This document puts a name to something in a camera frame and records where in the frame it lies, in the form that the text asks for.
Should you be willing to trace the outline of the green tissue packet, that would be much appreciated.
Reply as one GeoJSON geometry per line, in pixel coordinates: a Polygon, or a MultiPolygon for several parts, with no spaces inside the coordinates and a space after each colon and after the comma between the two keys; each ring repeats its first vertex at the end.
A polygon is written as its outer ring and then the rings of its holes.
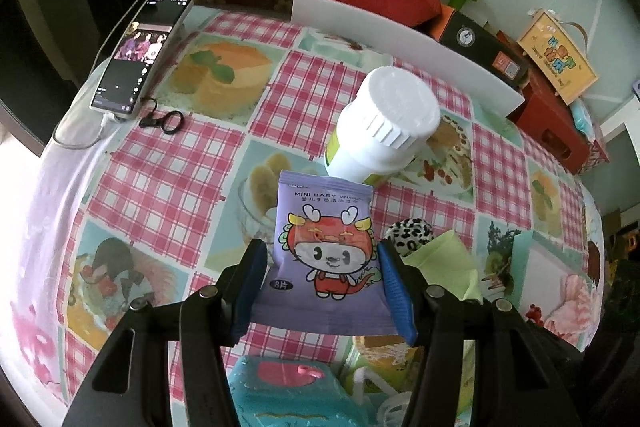
{"type": "Polygon", "coordinates": [[[440,234],[404,258],[430,285],[447,289],[459,300],[483,300],[473,256],[454,230],[440,234]]]}

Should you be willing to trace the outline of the purple baby wipes packet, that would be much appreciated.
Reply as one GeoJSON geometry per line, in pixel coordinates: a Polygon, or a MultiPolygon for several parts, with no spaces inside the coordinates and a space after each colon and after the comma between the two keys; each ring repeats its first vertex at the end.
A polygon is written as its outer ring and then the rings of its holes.
{"type": "Polygon", "coordinates": [[[370,206],[373,187],[283,170],[273,266],[252,321],[291,331],[385,336],[388,309],[370,206]]]}

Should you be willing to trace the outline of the teal plastic toy case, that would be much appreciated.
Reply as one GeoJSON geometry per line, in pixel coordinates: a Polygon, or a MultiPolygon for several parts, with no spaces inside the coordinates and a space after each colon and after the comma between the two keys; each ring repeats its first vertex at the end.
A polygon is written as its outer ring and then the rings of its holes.
{"type": "Polygon", "coordinates": [[[228,383],[242,426],[365,426],[368,415],[323,363],[244,355],[228,383]]]}

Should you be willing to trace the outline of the checkered food print tablecloth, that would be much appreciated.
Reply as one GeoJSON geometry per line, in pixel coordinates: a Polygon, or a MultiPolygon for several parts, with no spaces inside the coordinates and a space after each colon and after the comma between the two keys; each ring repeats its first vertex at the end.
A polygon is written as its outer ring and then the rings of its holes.
{"type": "Polygon", "coordinates": [[[378,66],[423,79],[442,125],[375,191],[375,233],[405,218],[454,230],[485,296],[590,343],[603,298],[586,275],[587,246],[603,239],[596,204],[508,116],[372,46],[196,8],[154,78],[154,106],[186,117],[177,134],[104,121],[89,80],[29,180],[2,195],[1,364],[39,424],[62,423],[122,305],[143,291],[171,303],[250,239],[270,241],[265,173],[322,173],[341,110],[378,66]]]}

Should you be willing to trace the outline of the white pill bottle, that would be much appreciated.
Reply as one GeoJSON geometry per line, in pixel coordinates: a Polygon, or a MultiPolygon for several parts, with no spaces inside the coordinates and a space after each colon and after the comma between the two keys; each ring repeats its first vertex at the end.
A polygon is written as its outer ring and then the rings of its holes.
{"type": "Polygon", "coordinates": [[[326,144],[326,173],[378,185],[404,170],[439,124],[430,87],[408,70],[383,66],[364,78],[326,144]]]}

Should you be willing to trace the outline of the smartphone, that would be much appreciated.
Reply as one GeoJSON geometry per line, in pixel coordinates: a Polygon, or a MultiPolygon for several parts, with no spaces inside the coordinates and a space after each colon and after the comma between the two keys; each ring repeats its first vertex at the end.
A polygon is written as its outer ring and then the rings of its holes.
{"type": "Polygon", "coordinates": [[[142,98],[193,0],[146,0],[107,61],[90,108],[118,119],[137,114],[142,98]]]}

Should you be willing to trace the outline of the white foam board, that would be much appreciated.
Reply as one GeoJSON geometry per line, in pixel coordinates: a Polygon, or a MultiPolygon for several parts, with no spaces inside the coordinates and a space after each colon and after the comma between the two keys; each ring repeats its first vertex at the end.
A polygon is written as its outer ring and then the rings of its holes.
{"type": "Polygon", "coordinates": [[[372,46],[439,78],[501,117],[525,98],[468,58],[419,31],[334,0],[293,0],[291,22],[372,46]]]}

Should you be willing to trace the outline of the black box with gauge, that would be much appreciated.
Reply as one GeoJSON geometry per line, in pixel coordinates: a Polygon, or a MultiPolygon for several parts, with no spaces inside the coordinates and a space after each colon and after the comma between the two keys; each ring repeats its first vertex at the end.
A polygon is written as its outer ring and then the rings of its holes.
{"type": "Polygon", "coordinates": [[[491,72],[513,90],[526,80],[528,65],[514,49],[466,15],[444,5],[439,16],[427,22],[428,34],[442,46],[491,72]]]}

